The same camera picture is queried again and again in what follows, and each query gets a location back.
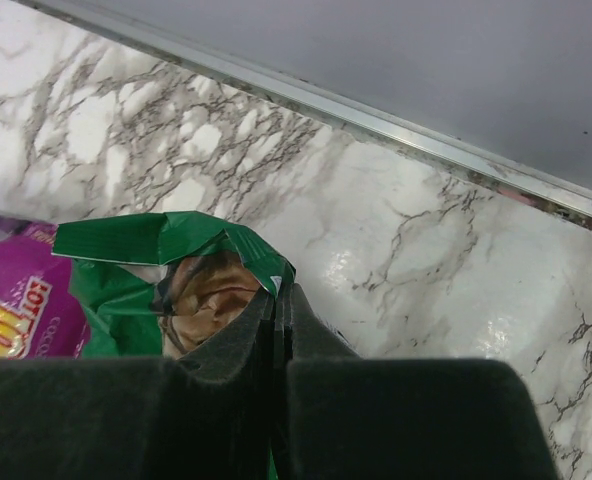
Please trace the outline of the purple snack bag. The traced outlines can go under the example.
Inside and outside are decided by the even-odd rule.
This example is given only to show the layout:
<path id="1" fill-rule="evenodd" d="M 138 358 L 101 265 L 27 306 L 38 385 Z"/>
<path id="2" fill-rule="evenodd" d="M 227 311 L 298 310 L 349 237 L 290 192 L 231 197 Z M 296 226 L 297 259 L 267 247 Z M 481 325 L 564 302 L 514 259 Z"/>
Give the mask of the purple snack bag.
<path id="1" fill-rule="evenodd" d="M 76 358 L 89 339 L 72 263 L 52 254 L 56 231 L 0 212 L 0 359 Z"/>

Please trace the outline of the green snack bag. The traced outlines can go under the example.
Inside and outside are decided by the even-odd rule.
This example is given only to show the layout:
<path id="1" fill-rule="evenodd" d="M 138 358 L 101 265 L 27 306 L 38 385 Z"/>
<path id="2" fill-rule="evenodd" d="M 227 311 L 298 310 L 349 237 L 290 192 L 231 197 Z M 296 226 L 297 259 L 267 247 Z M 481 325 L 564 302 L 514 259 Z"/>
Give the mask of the green snack bag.
<path id="1" fill-rule="evenodd" d="M 61 224 L 53 252 L 91 330 L 87 366 L 143 395 L 145 479 L 270 479 L 275 310 L 292 265 L 199 213 Z"/>

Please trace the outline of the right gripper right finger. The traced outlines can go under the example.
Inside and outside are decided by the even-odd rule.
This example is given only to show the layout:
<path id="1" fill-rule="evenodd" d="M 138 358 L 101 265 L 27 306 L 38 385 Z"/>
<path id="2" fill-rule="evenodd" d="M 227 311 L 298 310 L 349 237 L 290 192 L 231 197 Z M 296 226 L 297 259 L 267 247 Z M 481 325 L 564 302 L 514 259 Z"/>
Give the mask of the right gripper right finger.
<path id="1" fill-rule="evenodd" d="M 554 479 L 535 406 L 508 364 L 363 359 L 283 288 L 275 317 L 277 479 Z"/>

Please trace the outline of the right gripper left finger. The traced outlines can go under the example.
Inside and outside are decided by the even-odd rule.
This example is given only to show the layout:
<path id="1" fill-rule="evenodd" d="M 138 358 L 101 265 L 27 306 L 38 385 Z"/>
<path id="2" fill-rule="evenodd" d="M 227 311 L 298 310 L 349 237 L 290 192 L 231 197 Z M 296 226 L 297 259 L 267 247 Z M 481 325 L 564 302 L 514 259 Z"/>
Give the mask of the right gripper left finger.
<path id="1" fill-rule="evenodd" d="M 0 479 L 265 478 L 273 310 L 178 360 L 0 360 Z"/>

